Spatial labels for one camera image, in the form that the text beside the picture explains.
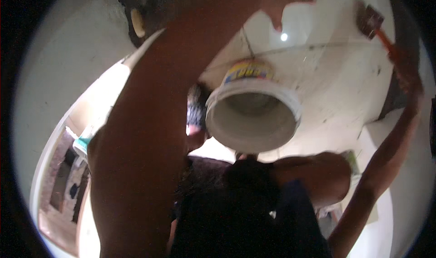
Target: white wall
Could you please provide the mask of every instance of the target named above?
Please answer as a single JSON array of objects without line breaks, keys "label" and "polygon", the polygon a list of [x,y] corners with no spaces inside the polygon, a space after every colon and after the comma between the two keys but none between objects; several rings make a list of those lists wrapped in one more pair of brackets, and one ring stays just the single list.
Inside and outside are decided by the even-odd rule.
[{"label": "white wall", "polygon": [[[420,232],[428,214],[436,175],[429,143],[431,98],[435,96],[436,88],[428,54],[422,46],[419,71],[426,103],[406,162],[390,187],[394,220],[391,257],[402,257]],[[377,147],[393,129],[401,113],[402,110],[395,110],[385,119],[366,126]]]},{"label": "white wall", "polygon": [[46,14],[24,59],[14,102],[13,159],[27,205],[41,152],[59,120],[133,50],[118,0],[57,0]]}]

